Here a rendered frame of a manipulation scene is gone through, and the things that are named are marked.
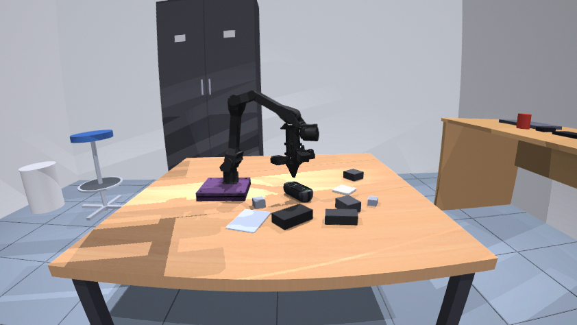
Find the white flat rectangular sheet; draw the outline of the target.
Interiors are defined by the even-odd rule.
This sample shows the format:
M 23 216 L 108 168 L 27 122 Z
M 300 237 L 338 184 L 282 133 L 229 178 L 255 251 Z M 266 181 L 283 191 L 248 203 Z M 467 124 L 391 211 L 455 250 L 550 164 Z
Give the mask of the white flat rectangular sheet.
M 255 233 L 271 212 L 245 209 L 225 229 Z

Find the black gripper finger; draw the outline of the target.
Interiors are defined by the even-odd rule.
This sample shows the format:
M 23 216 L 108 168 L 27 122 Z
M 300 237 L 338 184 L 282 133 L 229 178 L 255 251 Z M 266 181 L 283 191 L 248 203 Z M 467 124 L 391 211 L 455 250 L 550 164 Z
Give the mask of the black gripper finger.
M 297 162 L 297 161 L 294 160 L 294 163 L 296 163 L 296 164 L 295 164 L 295 176 L 296 176 L 297 170 L 298 170 L 299 166 L 302 164 L 302 162 Z
M 292 178 L 294 178 L 295 177 L 295 164 L 296 163 L 294 162 L 291 164 L 288 164 L 288 163 L 285 163 L 285 164 L 288 167 L 288 170 L 290 171 Z

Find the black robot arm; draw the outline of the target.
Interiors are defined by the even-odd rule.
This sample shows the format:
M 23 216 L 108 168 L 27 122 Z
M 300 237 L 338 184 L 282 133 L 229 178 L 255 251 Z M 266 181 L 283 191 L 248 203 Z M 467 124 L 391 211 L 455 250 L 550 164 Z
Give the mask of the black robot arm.
M 237 184 L 239 181 L 237 167 L 239 167 L 242 160 L 244 160 L 244 151 L 241 151 L 239 147 L 241 116 L 246 103 L 251 101 L 262 104 L 265 108 L 270 109 L 276 113 L 279 118 L 286 122 L 280 128 L 281 130 L 286 130 L 286 141 L 300 141 L 300 137 L 303 141 L 319 140 L 318 125 L 306 124 L 298 109 L 282 105 L 262 94 L 260 91 L 249 91 L 248 93 L 243 93 L 241 95 L 231 95 L 228 98 L 228 110 L 230 112 L 228 149 L 225 153 L 224 163 L 219 167 L 223 172 L 224 184 Z M 291 155 L 293 155 L 293 158 L 296 158 L 299 163 L 309 162 L 310 158 L 314 157 L 314 150 L 305 149 L 304 145 L 301 145 L 301 148 L 294 146 Z

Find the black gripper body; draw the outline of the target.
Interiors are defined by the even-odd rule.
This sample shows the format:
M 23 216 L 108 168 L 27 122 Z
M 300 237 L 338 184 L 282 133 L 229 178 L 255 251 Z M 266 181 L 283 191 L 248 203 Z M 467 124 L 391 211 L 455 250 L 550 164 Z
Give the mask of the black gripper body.
M 286 152 L 284 153 L 284 155 L 286 155 L 286 156 L 281 156 L 281 155 L 272 156 L 270 158 L 270 163 L 275 164 L 275 165 L 284 165 L 285 163 L 288 163 L 288 164 L 294 163 L 294 160 L 297 161 L 296 158 L 293 158 L 293 155 L 291 155 L 291 152 L 292 152 L 294 146 L 297 146 L 297 148 L 300 148 L 302 143 L 300 143 L 300 141 L 286 141 L 284 143 L 284 145 L 286 146 Z

